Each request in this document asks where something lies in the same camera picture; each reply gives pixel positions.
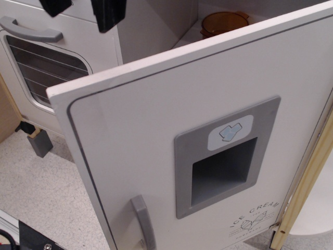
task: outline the hinge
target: hinge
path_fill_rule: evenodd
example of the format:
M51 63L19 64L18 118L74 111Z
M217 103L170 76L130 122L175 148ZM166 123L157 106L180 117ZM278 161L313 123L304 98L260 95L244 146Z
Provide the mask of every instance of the hinge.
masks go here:
M277 222L270 226L270 230L277 231L279 229L280 222Z

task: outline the gray floor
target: gray floor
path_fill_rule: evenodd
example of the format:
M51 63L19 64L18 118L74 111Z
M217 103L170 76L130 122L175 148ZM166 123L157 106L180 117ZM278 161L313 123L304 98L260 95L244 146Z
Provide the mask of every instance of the gray floor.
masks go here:
M22 131L0 144L0 209L68 250L109 249L65 140L49 136L54 148L44 158ZM267 250L271 237L267 231L228 250ZM289 236L283 247L301 249L333 249L333 233Z

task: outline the gray handle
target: gray handle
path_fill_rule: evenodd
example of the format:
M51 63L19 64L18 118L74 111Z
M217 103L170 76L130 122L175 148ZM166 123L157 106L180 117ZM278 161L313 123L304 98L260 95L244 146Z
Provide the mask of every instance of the gray handle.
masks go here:
M156 249L154 230L151 225L148 208L144 199L141 195L138 195L132 198L131 202L139 220L141 230L145 238L147 250Z
M8 33L18 38L27 39L36 42L56 43L63 38L60 31L47 29L44 31L30 30L17 25L16 19L12 17L1 17L0 26Z

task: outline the ice cream graphic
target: ice cream graphic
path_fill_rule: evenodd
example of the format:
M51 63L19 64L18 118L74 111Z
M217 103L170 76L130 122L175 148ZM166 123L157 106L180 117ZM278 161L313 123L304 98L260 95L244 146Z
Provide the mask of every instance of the ice cream graphic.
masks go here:
M243 223L241 224L240 227L242 229L251 230L255 225L260 223L265 218L266 214L267 214L267 211L263 212L258 217L256 217L256 219L254 221L245 220L245 221L243 221Z

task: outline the gray dispenser panel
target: gray dispenser panel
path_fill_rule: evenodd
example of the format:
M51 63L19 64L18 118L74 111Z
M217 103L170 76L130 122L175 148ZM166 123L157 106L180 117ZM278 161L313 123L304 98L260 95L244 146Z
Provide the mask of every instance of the gray dispenser panel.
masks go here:
M280 100L275 96L175 138L178 219L255 185Z

